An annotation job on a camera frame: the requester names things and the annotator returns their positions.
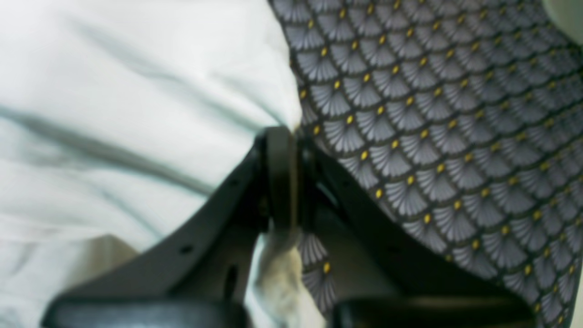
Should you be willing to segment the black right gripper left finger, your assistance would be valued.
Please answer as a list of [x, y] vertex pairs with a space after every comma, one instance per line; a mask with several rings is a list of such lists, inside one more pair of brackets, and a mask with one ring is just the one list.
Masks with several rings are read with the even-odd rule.
[[289, 245], [298, 226], [297, 149], [266, 128], [183, 226], [135, 259], [51, 301], [44, 328], [246, 328], [256, 237]]

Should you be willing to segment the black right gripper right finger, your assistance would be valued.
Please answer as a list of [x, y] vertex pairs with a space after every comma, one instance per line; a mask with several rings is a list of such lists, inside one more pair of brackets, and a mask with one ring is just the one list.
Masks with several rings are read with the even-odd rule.
[[404, 231], [340, 163], [298, 142], [304, 218], [327, 249], [337, 301], [329, 328], [532, 328], [513, 292], [444, 260]]

